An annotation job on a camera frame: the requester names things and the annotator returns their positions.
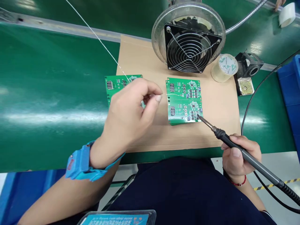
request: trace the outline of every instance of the mounting hole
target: mounting hole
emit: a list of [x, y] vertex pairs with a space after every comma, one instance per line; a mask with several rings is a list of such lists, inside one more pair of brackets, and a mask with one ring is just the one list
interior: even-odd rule
[[250, 76], [253, 76], [254, 74], [256, 74], [258, 72], [258, 68], [254, 68], [251, 72], [250, 72]]

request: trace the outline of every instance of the white tape roll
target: white tape roll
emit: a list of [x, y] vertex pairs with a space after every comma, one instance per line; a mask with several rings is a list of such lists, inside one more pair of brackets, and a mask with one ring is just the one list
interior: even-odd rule
[[285, 6], [279, 14], [279, 25], [281, 28], [290, 25], [296, 18], [295, 3]]
[[221, 55], [212, 67], [211, 74], [215, 81], [224, 83], [238, 71], [238, 62], [232, 55]]

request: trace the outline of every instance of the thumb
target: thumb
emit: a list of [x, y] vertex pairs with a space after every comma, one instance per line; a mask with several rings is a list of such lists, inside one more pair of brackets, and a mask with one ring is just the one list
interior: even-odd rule
[[155, 113], [158, 109], [161, 99], [162, 99], [161, 95], [154, 95], [148, 100], [141, 119], [143, 123], [153, 122]]
[[231, 148], [228, 163], [232, 170], [240, 170], [244, 164], [241, 150], [235, 147]]

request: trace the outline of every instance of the green circuit board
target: green circuit board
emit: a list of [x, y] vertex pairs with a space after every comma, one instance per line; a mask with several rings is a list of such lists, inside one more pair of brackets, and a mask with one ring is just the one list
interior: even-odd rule
[[168, 78], [166, 86], [169, 124], [200, 122], [197, 116], [203, 116], [200, 81]]
[[[134, 81], [137, 78], [142, 78], [143, 75], [127, 75], [126, 76], [106, 76], [105, 77], [105, 87], [107, 94], [108, 107], [110, 106], [111, 97], [126, 87], [129, 83]], [[142, 101], [141, 107], [145, 108], [145, 104]]]

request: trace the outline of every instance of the blue wrist strap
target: blue wrist strap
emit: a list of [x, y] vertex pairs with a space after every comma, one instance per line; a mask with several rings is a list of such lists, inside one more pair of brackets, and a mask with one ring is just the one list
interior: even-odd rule
[[89, 179], [94, 182], [95, 180], [103, 177], [107, 171], [125, 155], [125, 153], [122, 154], [116, 161], [108, 165], [105, 169], [94, 169], [89, 166], [90, 150], [94, 142], [95, 141], [91, 141], [86, 145], [83, 145], [80, 150], [76, 150], [72, 155], [70, 155], [67, 164], [66, 178], [70, 178], [71, 180]]

